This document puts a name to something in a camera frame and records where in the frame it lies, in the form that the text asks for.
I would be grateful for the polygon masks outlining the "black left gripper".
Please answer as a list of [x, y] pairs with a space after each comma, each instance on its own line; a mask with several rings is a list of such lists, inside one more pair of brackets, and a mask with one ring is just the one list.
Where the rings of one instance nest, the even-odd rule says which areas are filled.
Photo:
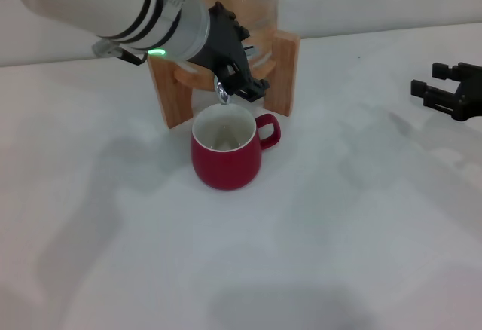
[[234, 12], [216, 2], [209, 10], [209, 33], [189, 63], [209, 69], [218, 78], [228, 96], [254, 102], [270, 87], [264, 79], [252, 77], [243, 41], [250, 34], [236, 20]]

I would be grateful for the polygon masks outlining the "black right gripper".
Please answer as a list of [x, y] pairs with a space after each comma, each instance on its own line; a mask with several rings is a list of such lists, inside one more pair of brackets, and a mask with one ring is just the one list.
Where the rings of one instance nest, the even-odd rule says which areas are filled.
[[455, 121], [467, 121], [481, 116], [481, 67], [467, 63], [448, 66], [432, 64], [432, 77], [440, 80], [458, 81], [459, 86], [451, 93], [426, 82], [412, 80], [410, 95], [421, 98], [423, 105], [448, 114]]

